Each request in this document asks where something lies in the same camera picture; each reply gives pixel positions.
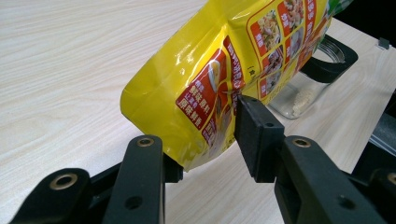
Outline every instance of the black plastic bracket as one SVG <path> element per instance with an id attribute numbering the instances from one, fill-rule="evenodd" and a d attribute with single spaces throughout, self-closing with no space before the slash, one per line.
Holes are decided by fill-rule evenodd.
<path id="1" fill-rule="evenodd" d="M 62 169 L 34 188 L 10 223 L 79 223 L 91 199 L 89 174 Z"/>
<path id="2" fill-rule="evenodd" d="M 234 136 L 257 183 L 274 183 L 276 149 L 282 146 L 284 130 L 262 102 L 246 95 L 238 96 Z"/>
<path id="3" fill-rule="evenodd" d="M 287 174 L 275 193 L 286 223 L 386 223 L 315 141 L 289 136 L 279 154 Z"/>
<path id="4" fill-rule="evenodd" d="M 113 187 L 103 223 L 164 223 L 163 143 L 133 139 Z"/>

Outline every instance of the yellow plastic package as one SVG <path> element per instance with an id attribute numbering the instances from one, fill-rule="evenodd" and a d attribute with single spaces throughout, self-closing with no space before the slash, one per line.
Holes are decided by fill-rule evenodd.
<path id="1" fill-rule="evenodd" d="M 209 0 L 127 84 L 122 114 L 186 171 L 234 141 L 236 96 L 268 104 L 309 59 L 338 0 Z"/>

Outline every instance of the light wood grain surface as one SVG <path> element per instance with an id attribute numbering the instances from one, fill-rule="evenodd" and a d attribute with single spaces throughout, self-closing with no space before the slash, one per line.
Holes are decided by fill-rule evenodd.
<path id="1" fill-rule="evenodd" d="M 96 175 L 141 134 L 120 113 L 137 70 L 204 0 L 0 3 L 0 223 L 46 175 Z M 350 172 L 396 87 L 396 50 L 333 20 L 328 34 L 359 60 L 286 135 L 317 141 Z M 282 223 L 273 185 L 256 184 L 237 144 L 166 185 L 167 223 Z"/>

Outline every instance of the red label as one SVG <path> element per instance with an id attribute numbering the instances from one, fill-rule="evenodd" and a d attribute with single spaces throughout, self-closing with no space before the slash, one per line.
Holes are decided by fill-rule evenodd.
<path id="1" fill-rule="evenodd" d="M 262 31 L 260 29 L 260 25 L 255 22 L 250 26 L 250 30 L 251 33 L 253 33 L 254 40 L 256 41 L 260 55 L 264 55 L 267 52 L 267 48 L 265 47 L 264 40 L 262 38 Z"/>
<path id="2" fill-rule="evenodd" d="M 288 36 L 290 34 L 290 16 L 289 16 L 289 11 L 285 6 L 285 3 L 282 2 L 277 6 L 277 10 L 279 11 L 279 18 L 282 23 L 283 27 L 283 32 L 285 33 L 285 36 Z"/>
<path id="3" fill-rule="evenodd" d="M 177 106 L 198 130 L 201 130 L 213 111 L 220 79 L 226 76 L 226 56 L 218 49 L 192 83 L 177 98 Z"/>
<path id="4" fill-rule="evenodd" d="M 264 98 L 267 95 L 267 79 L 263 78 L 259 83 L 260 97 Z"/>
<path id="5" fill-rule="evenodd" d="M 224 39 L 224 47 L 227 49 L 230 54 L 231 59 L 231 83 L 232 90 L 240 90 L 245 86 L 245 81 L 243 79 L 244 75 L 241 69 L 241 63 L 239 61 L 238 56 L 236 55 L 235 49 L 233 48 L 233 44 L 231 43 L 230 37 L 226 37 Z"/>
<path id="6" fill-rule="evenodd" d="M 315 25 L 315 16 L 317 14 L 316 0 L 305 0 L 305 36 L 304 42 L 312 34 Z"/>

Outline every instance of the metal screw hole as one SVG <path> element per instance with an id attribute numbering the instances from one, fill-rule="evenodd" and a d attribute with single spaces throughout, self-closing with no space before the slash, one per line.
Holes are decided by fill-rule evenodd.
<path id="1" fill-rule="evenodd" d="M 49 187 L 55 190 L 67 189 L 73 186 L 78 180 L 76 174 L 58 175 L 49 183 Z"/>
<path id="2" fill-rule="evenodd" d="M 293 144 L 297 147 L 311 147 L 311 143 L 301 139 L 301 138 L 296 138 L 293 140 Z"/>
<path id="3" fill-rule="evenodd" d="M 142 138 L 137 141 L 137 145 L 140 147 L 149 147 L 154 144 L 154 139 L 152 138 Z"/>

